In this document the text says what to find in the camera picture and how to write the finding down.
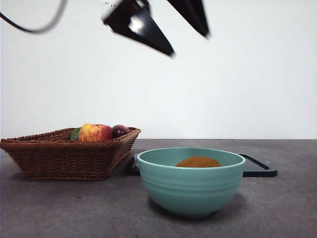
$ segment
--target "bowl rim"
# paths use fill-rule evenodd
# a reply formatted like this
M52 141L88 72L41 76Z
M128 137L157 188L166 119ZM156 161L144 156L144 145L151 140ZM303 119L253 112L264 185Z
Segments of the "bowl rim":
M197 167L176 167L176 166L170 166L170 165L160 165L160 164L155 164L155 163L152 163L152 162L145 161L145 160L140 158L140 156L142 156L145 153L149 153L149 152L156 151L156 150L166 150L166 149L199 149L199 150L219 151L219 152L224 152L224 153L227 153L227 154L236 155L236 156L240 157L242 159L242 161L237 163L237 164L234 164L234 165L227 165L227 166L220 166L220 167L197 168ZM223 169L227 169L227 168L231 168L231 167L236 167L236 166L242 165L246 161L246 159L243 156L241 156L239 154L236 154L236 153L233 153L233 152L229 152L229 151L225 151L225 150L216 150L216 149L211 149L211 148L199 148L199 147L166 147L166 148L158 148L158 149L146 150L146 151L143 151L143 152L141 152L141 153L139 153L137 155L137 160L138 160L138 162L142 162L144 164L157 166L157 167L162 167L162 168L169 168L169 169L173 168L173 169L177 169L177 170L223 170Z

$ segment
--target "ceramic bowl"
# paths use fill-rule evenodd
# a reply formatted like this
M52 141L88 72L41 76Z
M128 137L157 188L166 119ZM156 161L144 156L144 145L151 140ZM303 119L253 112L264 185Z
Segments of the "ceramic bowl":
M175 167L191 156L205 156L221 167ZM245 158L207 148L161 148L137 156L142 182L159 206L183 217L204 217L225 206L238 190Z

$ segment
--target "green fruit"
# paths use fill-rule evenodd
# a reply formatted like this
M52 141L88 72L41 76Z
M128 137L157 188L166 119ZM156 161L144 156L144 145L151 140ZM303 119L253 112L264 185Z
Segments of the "green fruit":
M68 139L78 140L79 130L80 130L80 127L73 129L73 131L69 134Z

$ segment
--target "white backdrop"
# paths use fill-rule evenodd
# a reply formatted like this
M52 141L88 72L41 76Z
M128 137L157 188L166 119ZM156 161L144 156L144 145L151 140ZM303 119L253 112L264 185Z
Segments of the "white backdrop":
M1 138L124 124L139 138L317 139L317 1L205 0L206 40L165 0L169 58L114 35L99 0L70 0L43 35L1 20ZM58 0L2 0L29 28Z

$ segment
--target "brown wicker basket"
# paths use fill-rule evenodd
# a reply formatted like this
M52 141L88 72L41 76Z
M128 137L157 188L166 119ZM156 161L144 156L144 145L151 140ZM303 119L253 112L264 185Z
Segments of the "brown wicker basket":
M141 132L131 132L105 141L69 141L74 128L2 139L0 148L9 154L29 180L104 180L131 153Z

